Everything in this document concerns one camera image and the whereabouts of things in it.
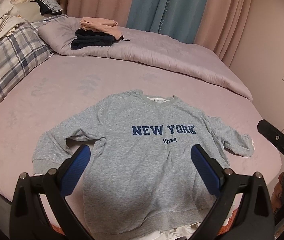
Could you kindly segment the right hand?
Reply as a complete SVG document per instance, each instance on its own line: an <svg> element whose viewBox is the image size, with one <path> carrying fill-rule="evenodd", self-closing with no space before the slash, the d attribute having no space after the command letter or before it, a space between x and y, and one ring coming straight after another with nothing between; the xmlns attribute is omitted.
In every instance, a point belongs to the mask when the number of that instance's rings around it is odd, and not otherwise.
<svg viewBox="0 0 284 240"><path fill-rule="evenodd" d="M284 172L279 174L278 182L276 183L273 193L271 195L271 205L273 213L276 213L283 205L284 201L282 200L283 195L283 187L282 187L282 179L284 177Z"/></svg>

